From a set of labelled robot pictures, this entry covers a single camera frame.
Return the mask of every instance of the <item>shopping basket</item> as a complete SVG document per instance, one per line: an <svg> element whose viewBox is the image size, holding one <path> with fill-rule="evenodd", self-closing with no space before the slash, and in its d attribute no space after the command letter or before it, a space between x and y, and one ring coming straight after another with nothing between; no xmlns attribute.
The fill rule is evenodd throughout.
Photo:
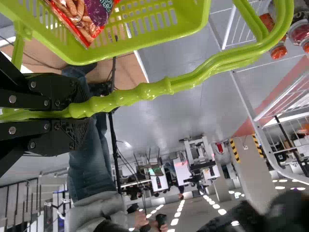
<svg viewBox="0 0 309 232"><path fill-rule="evenodd" d="M207 24L210 4L211 0L122 0L88 50L44 0L1 0L0 12L15 23L17 35L36 38L69 64L85 65L191 35ZM19 65L22 46L17 51Z"/></svg>
<svg viewBox="0 0 309 232"><path fill-rule="evenodd" d="M141 83L131 90L116 90L106 97L92 97L83 103L71 103L63 111L35 112L29 110L4 110L1 120L25 120L29 118L82 118L94 113L110 110L124 105L131 105L140 100L152 100L163 94L174 94L179 91L194 88L207 78L217 73L244 67L255 62L259 57L275 46L286 34L294 14L294 0L274 0L277 9L275 28L271 33L255 14L247 0L233 0L249 28L254 33L257 42L243 47L225 50L211 56L193 72L178 77L165 77L156 83Z"/></svg>

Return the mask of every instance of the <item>gray jacket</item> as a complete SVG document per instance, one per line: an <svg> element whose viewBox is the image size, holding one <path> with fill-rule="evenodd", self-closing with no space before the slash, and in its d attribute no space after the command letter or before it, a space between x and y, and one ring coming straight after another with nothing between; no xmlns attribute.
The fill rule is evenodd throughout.
<svg viewBox="0 0 309 232"><path fill-rule="evenodd" d="M93 232L105 220L103 213L124 228L134 227L134 214L125 213L122 196L116 191L107 191L75 202L66 214L65 231Z"/></svg>

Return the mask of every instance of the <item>snack bag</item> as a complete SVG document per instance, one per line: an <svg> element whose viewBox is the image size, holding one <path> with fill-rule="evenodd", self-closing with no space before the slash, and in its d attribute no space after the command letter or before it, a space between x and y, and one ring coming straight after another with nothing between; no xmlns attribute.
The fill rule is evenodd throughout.
<svg viewBox="0 0 309 232"><path fill-rule="evenodd" d="M120 0L51 0L54 14L88 48Z"/></svg>

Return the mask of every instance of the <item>yellow black warning stripe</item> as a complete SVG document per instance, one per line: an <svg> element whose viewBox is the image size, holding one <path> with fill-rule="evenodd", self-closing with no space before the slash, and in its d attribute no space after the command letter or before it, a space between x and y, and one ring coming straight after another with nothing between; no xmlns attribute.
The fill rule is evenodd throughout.
<svg viewBox="0 0 309 232"><path fill-rule="evenodd" d="M232 150L233 150L233 153L234 153L234 156L235 156L236 162L237 162L237 163L240 163L239 154L237 153L237 150L236 150L236 146L235 146L234 140L233 140L233 139L230 139L230 143L231 143L231 147L232 147Z"/></svg>
<svg viewBox="0 0 309 232"><path fill-rule="evenodd" d="M256 146L256 148L257 148L257 151L258 151L258 153L260 154L260 157L261 157L261 158L264 158L263 152L262 152L262 150L261 150L261 148L260 148L259 142L258 142L258 140L257 140L257 138L256 138L256 136L255 136L255 134L252 134L252 138L253 138L253 141L254 141L255 146Z"/></svg>

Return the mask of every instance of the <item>green plastic handle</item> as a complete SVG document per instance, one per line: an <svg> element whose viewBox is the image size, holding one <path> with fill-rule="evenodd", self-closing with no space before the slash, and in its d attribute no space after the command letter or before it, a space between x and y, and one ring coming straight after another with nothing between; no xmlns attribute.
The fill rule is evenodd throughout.
<svg viewBox="0 0 309 232"><path fill-rule="evenodd" d="M4 110L0 120L90 117L97 112L109 112L119 106L129 106L141 100L153 100L163 94L172 95L182 90L191 89L212 75L254 63L263 53L275 46L288 31L294 14L294 0L274 0L278 17L271 33L268 33L247 0L233 1L254 33L257 43L215 54L193 72L178 77L165 77L156 83L141 83L131 90L116 90L106 97L92 97L83 103L71 103L63 111L39 112L20 109L6 112Z"/></svg>

